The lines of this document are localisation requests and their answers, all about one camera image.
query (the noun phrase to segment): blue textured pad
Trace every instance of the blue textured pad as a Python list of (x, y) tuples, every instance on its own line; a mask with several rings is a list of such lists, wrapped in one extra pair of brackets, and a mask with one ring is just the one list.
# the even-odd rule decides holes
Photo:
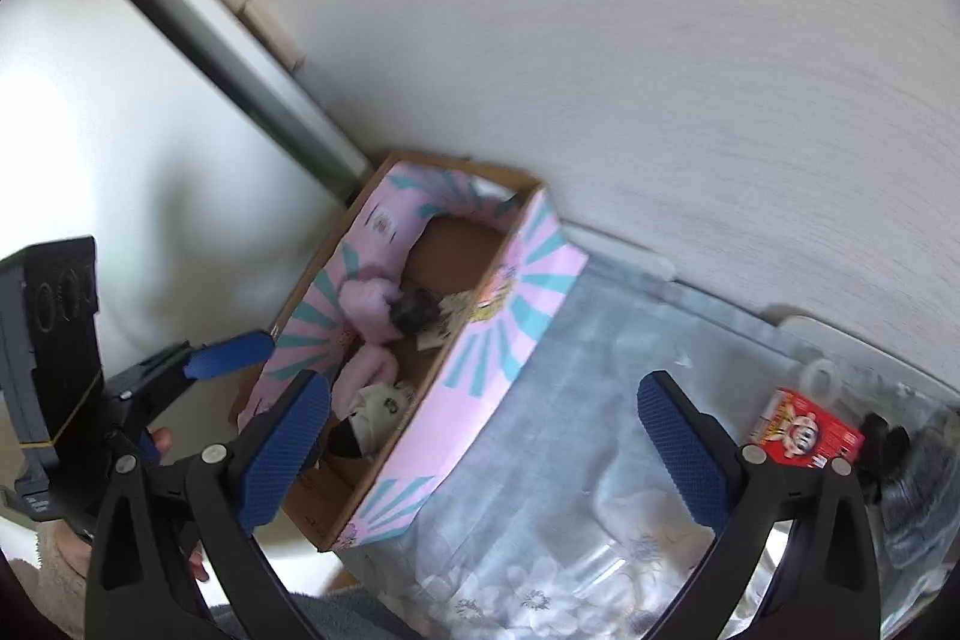
[(226, 342), (203, 345), (190, 356), (184, 375), (194, 380), (210, 380), (274, 355), (274, 340), (266, 332), (248, 332)]
[(637, 389), (637, 415), (693, 520), (722, 533), (730, 520), (727, 478), (653, 375)]
[(237, 521), (248, 534), (274, 520), (330, 415), (330, 387), (323, 376), (311, 374), (313, 379), (280, 418), (241, 477)]

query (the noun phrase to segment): person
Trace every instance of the person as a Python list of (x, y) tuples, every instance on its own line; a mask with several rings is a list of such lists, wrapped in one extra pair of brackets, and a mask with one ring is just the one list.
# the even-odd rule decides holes
[[(170, 429), (157, 429), (152, 438), (161, 456), (170, 451), (173, 445)], [(40, 569), (25, 561), (13, 560), (10, 562), (13, 573), (43, 615), (74, 640), (83, 640), (90, 545), (80, 540), (64, 521), (51, 521), (40, 524), (37, 530), (37, 552)], [(190, 555), (188, 566), (198, 581), (209, 580), (199, 548)], [(325, 640), (424, 640), (362, 586), (323, 597), (295, 594), (293, 599)], [(246, 640), (246, 633), (229, 605), (218, 606), (211, 612), (220, 629)]]

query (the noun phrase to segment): pink and teal striped box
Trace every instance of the pink and teal striped box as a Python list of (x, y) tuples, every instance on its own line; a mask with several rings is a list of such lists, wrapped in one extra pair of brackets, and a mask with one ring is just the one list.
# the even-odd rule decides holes
[(339, 308), (340, 285), (373, 276), (399, 281), (410, 249), (437, 215), (496, 229), (503, 242), (469, 317), (355, 487), (326, 463), (295, 483), (284, 509), (320, 550), (394, 537), (413, 523), (520, 378), (587, 261), (563, 237), (536, 178), (457, 159), (392, 155), (294, 291), (275, 327), (274, 357), (234, 407), (242, 408), (241, 426), (269, 408), (299, 370), (336, 377), (355, 336)]

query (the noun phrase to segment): teal stripe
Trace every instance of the teal stripe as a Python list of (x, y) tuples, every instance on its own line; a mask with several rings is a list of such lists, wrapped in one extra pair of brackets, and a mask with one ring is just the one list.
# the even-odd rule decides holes
[(407, 506), (404, 509), (397, 511), (397, 513), (390, 516), (390, 518), (384, 518), (382, 521), (377, 521), (375, 524), (371, 526), (370, 530), (373, 531), (373, 530), (376, 530), (377, 528), (389, 527), (389, 525), (391, 525), (395, 521), (399, 521), (404, 515), (410, 515), (410, 513), (416, 510), (419, 510), (421, 507), (424, 506), (424, 502), (427, 501), (429, 498), (430, 498), (429, 496), (425, 496), (424, 499), (415, 501), (414, 504), (407, 504)]
[(526, 263), (536, 263), (541, 258), (546, 258), (554, 250), (559, 250), (560, 247), (563, 247), (565, 244), (566, 239), (563, 238), (563, 231), (558, 228), (553, 234), (541, 242), (540, 247), (527, 256)]
[(368, 545), (371, 542), (383, 542), (383, 540), (389, 540), (392, 537), (400, 537), (408, 528), (410, 528), (410, 524), (405, 525), (405, 527), (392, 528), (390, 531), (384, 531), (383, 534), (375, 534), (373, 537), (364, 537), (360, 540), (360, 545)]
[(326, 269), (320, 270), (320, 274), (318, 274), (313, 281), (313, 287), (320, 293), (323, 293), (323, 298), (328, 300), (330, 305), (333, 306), (333, 309), (340, 309), (340, 295), (337, 293), (335, 287), (333, 287), (333, 282), (330, 280), (330, 275), (326, 273)]
[(467, 183), (467, 187), (469, 188), (470, 195), (473, 196), (473, 201), (476, 203), (477, 209), (482, 210), (483, 196), (480, 196), (480, 194), (477, 193), (477, 187), (473, 184), (473, 180), (470, 180), (469, 183)]
[(443, 177), (446, 186), (448, 186), (450, 191), (453, 191), (453, 196), (456, 196), (457, 200), (467, 201), (467, 197), (464, 196), (464, 191), (460, 190), (460, 186), (457, 185), (457, 181), (453, 178), (453, 172), (450, 172), (448, 169), (441, 169), (440, 177)]
[(419, 180), (414, 180), (413, 177), (408, 177), (406, 175), (387, 175), (387, 180), (390, 180), (397, 188), (400, 188), (402, 191), (423, 191), (424, 194), (432, 194), (433, 189), (430, 186), (421, 183)]
[(322, 326), (325, 329), (337, 328), (337, 321), (331, 317), (325, 316), (312, 304), (307, 304), (306, 302), (301, 302), (299, 305), (296, 305), (294, 314), (292, 314), (290, 317), (293, 317), (293, 319), (296, 320), (312, 323), (314, 326)]
[(507, 339), (507, 327), (502, 320), (496, 322), (496, 330), (500, 335), (500, 371), (507, 378), (507, 382), (512, 383), (517, 379), (523, 366), (512, 354), (510, 340)]
[(313, 345), (325, 345), (330, 342), (329, 339), (319, 338), (318, 336), (300, 336), (295, 333), (282, 333), (277, 337), (277, 347), (311, 347)]
[(383, 495), (388, 493), (392, 487), (394, 487), (397, 479), (395, 477), (389, 477), (387, 480), (381, 480), (376, 485), (376, 488), (371, 491), (370, 496), (367, 497), (367, 501), (363, 504), (363, 507), (360, 509), (360, 517), (366, 518), (370, 515), (370, 511), (376, 507), (378, 501), (383, 499)]
[(572, 274), (524, 274), (520, 277), (520, 282), (556, 293), (566, 293), (577, 282), (577, 278)]
[(530, 242), (536, 234), (536, 229), (539, 229), (541, 223), (544, 222), (544, 218), (550, 214), (550, 199), (544, 196), (544, 200), (541, 201), (539, 209), (536, 210), (536, 215), (534, 215), (534, 220), (530, 221), (530, 225), (527, 226), (527, 231), (523, 235), (523, 239), (526, 239), (527, 242)]
[(510, 312), (517, 319), (517, 327), (534, 342), (539, 341), (546, 327), (550, 325), (551, 317), (531, 307), (530, 302), (522, 296), (514, 297), (514, 301), (510, 303)]
[(325, 353), (318, 353), (315, 356), (309, 357), (309, 359), (304, 359), (301, 362), (292, 363), (291, 365), (282, 367), (280, 369), (272, 369), (271, 374), (277, 380), (290, 380), (292, 377), (296, 377), (296, 373), (300, 372), (303, 369), (309, 369), (315, 363), (320, 362), (326, 358)]
[(349, 242), (340, 242), (340, 249), (344, 254), (344, 268), (347, 269), (347, 280), (355, 280), (360, 271), (360, 256)]
[(483, 335), (483, 344), (480, 346), (480, 357), (477, 367), (473, 370), (473, 382), (470, 383), (470, 396), (479, 399), (483, 396), (483, 387), (487, 384), (487, 354), (490, 352), (491, 333), (488, 330)]
[(416, 208), (416, 214), (421, 218), (427, 218), (428, 220), (433, 218), (434, 215), (444, 215), (445, 213), (446, 210), (437, 204), (421, 204), (418, 208)]
[(390, 504), (387, 504), (387, 506), (378, 511), (376, 515), (371, 517), (370, 522), (373, 523), (378, 518), (383, 518), (383, 516), (394, 509), (394, 507), (409, 499), (410, 496), (416, 493), (416, 491), (418, 491), (423, 485), (433, 480), (433, 477), (433, 475), (427, 475), (426, 477), (414, 477), (414, 479), (411, 480), (410, 485), (408, 485), (404, 490), (400, 491), (400, 493), (398, 493), (397, 496), (392, 499)]
[(460, 378), (464, 374), (464, 367), (467, 365), (467, 358), (470, 355), (470, 351), (473, 350), (473, 343), (476, 342), (477, 335), (472, 333), (467, 338), (467, 341), (464, 343), (464, 349), (460, 352), (460, 355), (457, 357), (457, 362), (453, 365), (453, 369), (450, 370), (450, 375), (446, 376), (446, 380), (443, 384), (448, 389), (456, 389), (460, 384)]
[(500, 218), (502, 215), (509, 213), (510, 210), (517, 208), (518, 205), (520, 205), (520, 196), (512, 196), (511, 199), (501, 201), (493, 208), (493, 216)]

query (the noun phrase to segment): human hand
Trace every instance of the human hand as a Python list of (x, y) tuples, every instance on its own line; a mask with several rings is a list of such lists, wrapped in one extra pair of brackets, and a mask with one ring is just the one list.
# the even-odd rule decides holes
[[(160, 452), (160, 458), (170, 453), (170, 449), (174, 445), (174, 435), (170, 429), (157, 429), (155, 432), (151, 432), (151, 437), (154, 439), (154, 445), (157, 447), (157, 451)], [(66, 563), (69, 564), (78, 575), (86, 578), (86, 571), (88, 571), (90, 567), (90, 554), (93, 550), (90, 548), (90, 545), (75, 535), (65, 521), (56, 522), (54, 526), (54, 541)], [(203, 566), (203, 554), (200, 552), (199, 544), (194, 552), (190, 554), (188, 564), (190, 574), (198, 579), (198, 581), (205, 584), (210, 580), (210, 575)]]

